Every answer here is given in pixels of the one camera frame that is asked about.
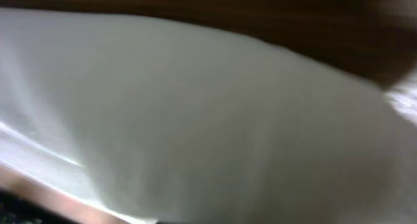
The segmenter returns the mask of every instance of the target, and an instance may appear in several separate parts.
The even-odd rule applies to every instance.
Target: white fabric
[[[395,197],[414,128],[367,81],[246,36],[137,16],[2,8],[0,36],[0,71],[42,141],[80,162],[118,212],[412,223],[396,218]]]

